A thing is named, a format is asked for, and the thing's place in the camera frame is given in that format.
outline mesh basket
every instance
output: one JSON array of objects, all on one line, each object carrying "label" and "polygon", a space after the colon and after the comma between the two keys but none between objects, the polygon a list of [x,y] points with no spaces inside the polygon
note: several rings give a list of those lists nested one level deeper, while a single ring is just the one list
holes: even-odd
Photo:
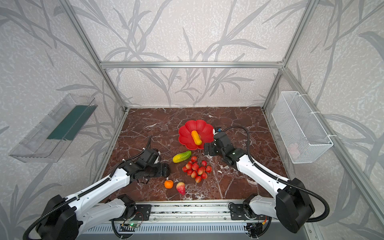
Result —
[{"label": "mesh basket", "polygon": [[280,93],[272,117],[293,163],[314,162],[333,146],[323,126],[297,91]]}]

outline wallpaper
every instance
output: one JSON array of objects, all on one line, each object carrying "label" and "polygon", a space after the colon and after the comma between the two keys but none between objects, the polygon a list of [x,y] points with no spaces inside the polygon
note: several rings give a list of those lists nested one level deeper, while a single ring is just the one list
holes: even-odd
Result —
[{"label": "wallpaper", "polygon": [[[322,196],[329,204],[330,214],[317,223],[323,239],[384,239],[384,229],[361,196],[359,189],[345,172],[332,148],[313,163],[293,164],[291,162],[271,115],[281,91],[293,91],[284,77],[273,92],[265,114],[290,179],[297,177],[307,189]],[[324,210],[323,204],[315,198],[311,197],[311,199],[315,207],[314,216],[319,216]]]},{"label": "wallpaper", "polygon": [[383,0],[319,5],[288,63],[382,197],[383,23]]},{"label": "wallpaper", "polygon": [[[0,1],[0,239],[21,239],[51,197],[94,181],[120,106],[56,1]],[[57,163],[8,154],[68,93],[98,105]]]},{"label": "wallpaper", "polygon": [[127,106],[262,106],[273,68],[108,69]]},{"label": "wallpaper", "polygon": [[307,0],[70,0],[102,61],[281,61]]}]

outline yellow vegetable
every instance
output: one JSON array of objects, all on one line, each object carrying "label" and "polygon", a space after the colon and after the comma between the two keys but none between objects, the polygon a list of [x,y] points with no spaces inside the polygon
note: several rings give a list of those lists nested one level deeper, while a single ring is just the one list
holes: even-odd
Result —
[{"label": "yellow vegetable", "polygon": [[191,151],[186,151],[186,152],[182,152],[182,153],[179,153],[179,154],[176,154],[174,157],[173,157],[173,162],[174,163],[178,163],[178,162],[182,162],[184,160],[187,160],[190,156],[192,155],[192,152]]},{"label": "yellow vegetable", "polygon": [[203,143],[199,137],[199,134],[195,130],[193,130],[191,132],[191,135],[192,135],[193,141],[195,142],[196,145],[199,146]]}]

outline orange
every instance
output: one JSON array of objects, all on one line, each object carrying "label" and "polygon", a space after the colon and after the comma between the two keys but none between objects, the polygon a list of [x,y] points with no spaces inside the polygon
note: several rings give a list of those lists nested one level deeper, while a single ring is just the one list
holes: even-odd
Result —
[{"label": "orange", "polygon": [[167,189],[170,189],[173,187],[173,181],[172,180],[166,180],[164,182],[164,186],[167,188]]}]

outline brown marble surface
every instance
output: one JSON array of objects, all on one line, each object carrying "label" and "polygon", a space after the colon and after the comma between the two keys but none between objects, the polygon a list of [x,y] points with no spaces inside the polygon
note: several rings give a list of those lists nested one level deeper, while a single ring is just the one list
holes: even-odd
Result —
[{"label": "brown marble surface", "polygon": [[[164,187],[165,178],[151,179],[149,183],[133,182],[107,199],[114,199],[118,195],[127,194],[134,201],[165,201],[165,200],[196,200],[196,199],[245,199],[252,193],[268,197],[269,193],[251,178],[237,170],[230,168],[220,160],[220,157],[200,155],[200,161],[206,160],[213,171],[207,179],[196,183],[195,179],[184,173],[181,168],[187,161],[173,163],[174,155],[186,151],[186,147],[178,141],[178,130],[188,120],[203,119],[213,127],[222,128],[231,125],[248,127],[251,134],[251,153],[257,161],[272,171],[285,176],[286,172],[277,153],[275,143],[269,132],[267,123],[260,107],[244,108],[157,108],[130,109],[123,125],[115,149],[104,171],[108,175],[113,167],[139,153],[146,145],[146,137],[152,135],[152,148],[157,148],[162,162],[170,165],[170,180],[174,181],[172,189]],[[242,129],[227,131],[235,147],[246,149],[247,136]],[[186,195],[181,196],[176,190],[178,182],[185,183]]]}]

